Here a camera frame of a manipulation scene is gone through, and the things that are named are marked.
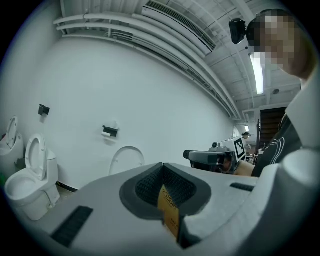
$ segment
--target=air vent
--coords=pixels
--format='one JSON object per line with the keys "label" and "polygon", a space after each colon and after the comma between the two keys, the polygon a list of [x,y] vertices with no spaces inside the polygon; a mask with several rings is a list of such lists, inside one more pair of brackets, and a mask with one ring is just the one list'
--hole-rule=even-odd
{"label": "air vent", "polygon": [[211,38],[201,28],[199,28],[196,24],[194,24],[187,17],[183,16],[181,13],[154,1],[149,1],[144,7],[151,8],[151,10],[159,11],[160,13],[170,18],[173,18],[174,20],[179,22],[181,25],[185,26],[189,31],[191,31],[193,34],[199,37],[202,40],[202,42],[206,44],[206,46],[210,49],[211,52],[216,48],[216,45],[211,40]]}

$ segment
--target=black shirt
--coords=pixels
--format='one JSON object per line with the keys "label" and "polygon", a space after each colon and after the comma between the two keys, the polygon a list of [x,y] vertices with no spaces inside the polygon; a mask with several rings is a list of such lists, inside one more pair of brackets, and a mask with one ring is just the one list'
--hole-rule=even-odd
{"label": "black shirt", "polygon": [[262,170],[266,166],[280,163],[286,155],[299,150],[301,146],[296,129],[287,115],[285,115],[281,121],[279,132],[274,136],[268,147],[265,148],[251,176],[260,177]]}

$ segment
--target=wall-mounted holder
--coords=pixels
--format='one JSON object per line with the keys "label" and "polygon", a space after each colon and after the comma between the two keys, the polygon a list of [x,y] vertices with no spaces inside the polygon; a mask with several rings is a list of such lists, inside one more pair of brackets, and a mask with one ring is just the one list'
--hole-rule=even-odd
{"label": "wall-mounted holder", "polygon": [[50,107],[47,107],[47,106],[40,104],[39,112],[38,112],[40,116],[43,116],[44,114],[49,115],[49,111],[50,111]]}
{"label": "wall-mounted holder", "polygon": [[102,127],[103,127],[103,132],[102,132],[103,136],[117,137],[118,129],[114,129],[114,128],[110,128],[110,127],[106,127],[106,126],[102,126]]}

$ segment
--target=black camera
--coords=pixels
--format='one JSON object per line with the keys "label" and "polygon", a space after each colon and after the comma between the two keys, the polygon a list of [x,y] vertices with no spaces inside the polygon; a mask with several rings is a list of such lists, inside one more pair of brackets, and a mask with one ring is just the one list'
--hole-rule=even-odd
{"label": "black camera", "polygon": [[231,40],[237,45],[245,39],[246,35],[246,22],[240,18],[234,18],[229,22]]}

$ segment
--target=white wall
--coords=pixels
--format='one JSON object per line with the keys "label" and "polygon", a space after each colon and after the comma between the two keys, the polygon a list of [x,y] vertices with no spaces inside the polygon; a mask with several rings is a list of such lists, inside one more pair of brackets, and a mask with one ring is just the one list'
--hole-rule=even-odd
{"label": "white wall", "polygon": [[[44,134],[57,155],[62,183],[79,189],[107,176],[114,154],[124,146],[141,150],[146,165],[188,166],[184,150],[207,151],[212,142],[232,136],[226,114],[166,65],[94,39],[64,38],[49,50],[49,41],[56,40],[52,26],[38,25],[42,36],[17,42],[1,74],[0,132],[17,115],[25,143],[34,133]],[[43,41],[47,52],[42,52]],[[39,50],[32,54],[32,47]],[[46,118],[38,115],[39,104],[50,107]],[[120,128],[116,143],[101,136],[111,120]]]}

